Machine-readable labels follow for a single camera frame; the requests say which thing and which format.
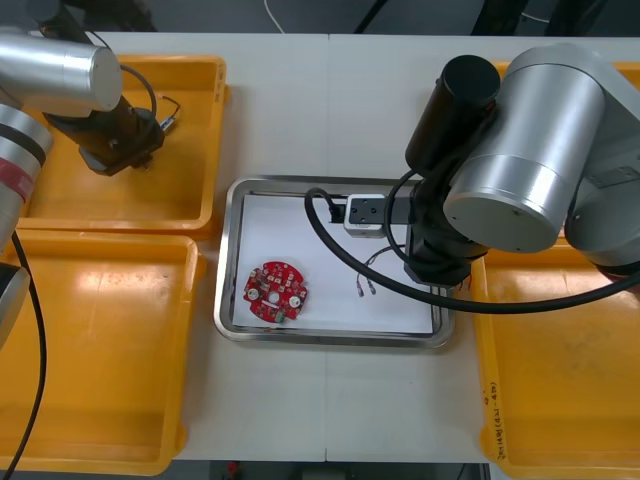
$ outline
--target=black cable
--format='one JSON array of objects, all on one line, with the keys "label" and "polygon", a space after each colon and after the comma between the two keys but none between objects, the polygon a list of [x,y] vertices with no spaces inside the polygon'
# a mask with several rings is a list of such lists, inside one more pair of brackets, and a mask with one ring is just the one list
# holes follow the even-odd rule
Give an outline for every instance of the black cable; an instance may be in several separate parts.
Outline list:
[{"label": "black cable", "polygon": [[382,7],[384,7],[387,1],[388,0],[376,0],[353,33],[364,33],[369,24],[374,18],[376,18],[378,13],[380,13],[380,10],[382,10]]},{"label": "black cable", "polygon": [[16,232],[13,232],[13,235],[11,235],[11,241],[13,242],[13,246],[16,249],[18,260],[20,260],[20,265],[29,273],[29,276],[31,277],[31,280],[29,282],[29,294],[31,295],[31,303],[33,303],[36,323],[38,324],[38,340],[40,343],[40,374],[38,378],[38,389],[36,390],[36,396],[33,400],[33,407],[31,408],[29,421],[27,422],[24,434],[22,435],[22,440],[20,441],[18,450],[13,456],[13,460],[11,460],[7,471],[4,472],[2,480],[9,480],[11,478],[11,475],[13,475],[13,472],[15,471],[16,466],[20,461],[20,457],[22,457],[22,454],[24,453],[24,449],[27,446],[27,442],[29,441],[29,436],[31,435],[31,431],[33,430],[33,425],[36,423],[36,417],[38,416],[38,410],[40,409],[40,404],[42,403],[42,395],[44,394],[44,385],[47,378],[47,337],[44,329],[44,317],[42,316],[42,309],[40,308],[38,292],[36,291],[36,285],[33,280],[31,269],[29,268],[27,256],[24,253],[22,244],[20,243],[20,239],[18,238],[18,234]]},{"label": "black cable", "polygon": [[363,265],[356,258],[351,256],[344,248],[342,248],[333,237],[327,232],[326,228],[318,218],[318,214],[313,208],[313,197],[320,195],[328,197],[329,194],[321,188],[312,188],[304,195],[304,210],[311,223],[311,227],[316,232],[322,243],[343,263],[351,267],[356,272],[371,279],[378,285],[388,288],[391,291],[413,298],[420,302],[435,305],[436,307],[447,308],[469,313],[481,313],[486,315],[513,315],[522,313],[540,313],[562,310],[564,308],[577,307],[585,303],[595,302],[616,293],[620,293],[635,285],[640,284],[640,271],[630,275],[629,277],[596,288],[589,292],[579,293],[568,297],[556,298],[552,300],[542,300],[536,302],[520,302],[520,303],[490,303],[490,302],[474,302],[469,300],[459,300],[455,298],[443,297],[429,292],[423,292],[416,288],[409,287],[403,283],[381,275],[371,268]]},{"label": "black cable", "polygon": [[127,155],[131,155],[132,153],[136,153],[137,150],[142,145],[142,143],[144,142],[145,138],[147,138],[151,134],[153,127],[156,125],[156,114],[158,113],[158,102],[156,101],[156,94],[153,91],[153,87],[147,81],[147,79],[142,76],[141,73],[139,73],[134,68],[131,68],[129,65],[120,65],[120,68],[122,69],[122,71],[127,72],[133,75],[134,77],[136,77],[140,81],[140,83],[142,83],[144,88],[147,90],[147,93],[149,94],[149,100],[151,101],[151,118],[147,121],[147,123],[145,123],[144,129],[142,130],[142,132],[140,132],[140,135],[138,135],[138,138],[133,142],[132,145],[129,146],[129,148],[125,150],[125,153],[121,154],[123,157],[126,157]]},{"label": "black cable", "polygon": [[460,480],[462,478],[462,474],[464,473],[464,469],[467,466],[466,463],[462,464],[462,467],[460,467],[460,471],[458,472],[458,476],[456,477],[456,480]]},{"label": "black cable", "polygon": [[400,180],[398,180],[398,182],[393,186],[393,188],[389,192],[389,195],[387,195],[387,198],[384,202],[382,230],[384,231],[384,234],[387,237],[387,241],[389,242],[389,247],[391,248],[391,250],[393,250],[393,252],[398,257],[400,257],[400,260],[402,260],[404,263],[409,265],[411,268],[419,269],[424,266],[424,263],[418,262],[412,258],[409,258],[409,256],[402,251],[402,248],[400,248],[400,245],[398,245],[398,243],[396,242],[396,239],[393,238],[393,233],[391,232],[391,215],[393,213],[393,205],[396,201],[396,195],[398,193],[398,190],[400,190],[400,188],[402,188],[402,186],[405,183],[407,183],[407,180],[413,177],[415,173],[416,172],[414,170],[409,170],[407,173],[405,173],[400,178]]},{"label": "black cable", "polygon": [[334,217],[336,215],[340,215],[340,208],[338,208],[338,206],[333,202],[331,195],[329,195],[322,189],[318,190],[320,191],[317,193],[317,195],[320,195],[322,198],[324,198],[325,202],[327,202],[327,205],[329,205],[329,213],[331,214],[331,216]]},{"label": "black cable", "polygon": [[109,50],[111,50],[111,47],[109,46],[109,44],[107,42],[104,41],[104,39],[98,35],[96,32],[94,32],[93,30],[87,30],[91,35],[93,35],[94,37],[96,37],[98,40],[100,40],[100,43],[102,43],[105,47],[107,47]]},{"label": "black cable", "polygon": [[[91,35],[93,35],[94,37],[96,37],[98,40],[100,40],[106,48],[111,50],[111,47],[109,46],[109,44],[107,42],[105,42],[104,39],[100,35],[98,35],[93,30],[88,30],[88,32]],[[137,70],[135,70],[134,68],[132,68],[132,67],[130,67],[128,65],[122,65],[121,64],[120,68],[122,69],[122,71],[127,72],[127,73],[133,75],[134,77],[136,77],[140,81],[140,83],[142,83],[142,85],[144,86],[145,90],[149,94],[149,100],[151,101],[151,118],[145,123],[144,129],[142,130],[142,132],[140,132],[140,135],[138,135],[137,139],[133,142],[133,144],[131,146],[129,146],[129,148],[125,149],[124,153],[121,153],[122,157],[126,157],[127,155],[131,155],[133,153],[136,153],[137,150],[142,145],[142,143],[144,142],[145,138],[147,138],[151,134],[151,131],[153,130],[153,127],[154,127],[155,122],[156,122],[156,114],[158,113],[158,103],[156,101],[156,94],[153,91],[153,87],[147,81],[147,79],[142,76],[142,74],[140,72],[138,72]],[[176,109],[176,111],[173,113],[172,116],[177,114],[178,110],[180,110],[180,104],[178,102],[176,102],[175,100],[173,100],[173,99],[169,99],[167,97],[164,97],[164,98],[166,98],[170,102],[175,103],[177,105],[178,108]]]},{"label": "black cable", "polygon": [[171,97],[168,97],[167,95],[159,95],[160,98],[165,99],[166,101],[173,103],[176,106],[176,109],[173,111],[173,113],[171,115],[169,115],[168,118],[176,118],[176,115],[178,114],[178,112],[180,111],[180,109],[182,108],[182,105],[180,105],[180,103],[177,100],[174,100]]}]

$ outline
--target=red circuit board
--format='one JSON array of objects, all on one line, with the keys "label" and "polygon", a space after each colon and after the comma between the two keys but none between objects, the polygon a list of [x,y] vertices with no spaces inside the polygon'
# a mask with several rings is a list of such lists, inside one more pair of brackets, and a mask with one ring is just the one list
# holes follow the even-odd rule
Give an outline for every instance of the red circuit board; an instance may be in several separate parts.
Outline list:
[{"label": "red circuit board", "polygon": [[243,298],[251,303],[251,312],[265,322],[295,320],[308,295],[303,282],[304,277],[288,263],[267,262],[253,269]]}]

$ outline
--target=white paper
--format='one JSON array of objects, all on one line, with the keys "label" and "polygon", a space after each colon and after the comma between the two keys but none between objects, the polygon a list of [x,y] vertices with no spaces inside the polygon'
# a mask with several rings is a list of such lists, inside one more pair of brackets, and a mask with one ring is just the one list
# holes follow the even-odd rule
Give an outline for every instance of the white paper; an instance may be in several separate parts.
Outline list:
[{"label": "white paper", "polygon": [[[242,292],[254,268],[262,267],[266,262],[282,261],[302,274],[309,293],[298,318],[285,320],[281,328],[432,333],[429,305],[376,284],[376,295],[372,295],[363,277],[360,277],[360,283],[365,296],[358,296],[356,272],[336,258],[318,239],[309,224],[303,203],[304,200],[297,197],[244,197],[233,324],[274,327],[274,324],[251,313]],[[342,225],[329,223],[329,211],[324,200],[315,199],[314,205],[333,238],[358,260],[364,262],[388,246],[386,239],[351,237]],[[398,243],[404,243],[406,227],[394,225],[392,231]],[[415,288],[424,291],[429,288],[414,283],[393,252],[380,255],[372,268]]]}]

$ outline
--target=black cylinder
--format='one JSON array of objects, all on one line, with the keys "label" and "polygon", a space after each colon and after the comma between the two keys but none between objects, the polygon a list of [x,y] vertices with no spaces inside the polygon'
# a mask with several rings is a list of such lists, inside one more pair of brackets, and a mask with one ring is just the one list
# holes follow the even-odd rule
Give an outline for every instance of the black cylinder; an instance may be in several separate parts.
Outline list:
[{"label": "black cylinder", "polygon": [[464,145],[494,107],[499,90],[500,75],[484,58],[462,55],[449,61],[407,146],[409,167],[426,176]]}]

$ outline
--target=floor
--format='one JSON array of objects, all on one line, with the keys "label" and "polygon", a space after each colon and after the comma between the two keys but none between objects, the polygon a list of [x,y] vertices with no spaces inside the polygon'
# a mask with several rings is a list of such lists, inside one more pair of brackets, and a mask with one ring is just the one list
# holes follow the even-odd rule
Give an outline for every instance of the floor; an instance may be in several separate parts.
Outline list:
[{"label": "floor", "polygon": [[[330,473],[348,469],[349,480],[458,480],[461,465],[458,464],[354,464],[327,465],[243,462],[242,480],[299,480],[301,469],[307,472]],[[226,480],[226,462],[175,461],[162,474],[154,477],[158,480]],[[459,480],[480,480],[479,467],[466,466]],[[18,472],[12,480],[130,480],[126,476],[81,475],[63,473]]]},{"label": "floor", "polygon": [[[27,0],[0,0],[3,23],[33,28]],[[150,8],[162,32],[277,33],[263,0],[138,0]],[[374,0],[269,0],[287,33],[352,33]],[[556,0],[529,0],[526,13],[548,18]],[[483,0],[389,0],[367,30],[384,35],[468,35]],[[640,2],[609,0],[590,36],[640,36]],[[93,30],[111,30],[104,19],[89,19]],[[522,18],[518,35],[541,35],[544,24]]]}]

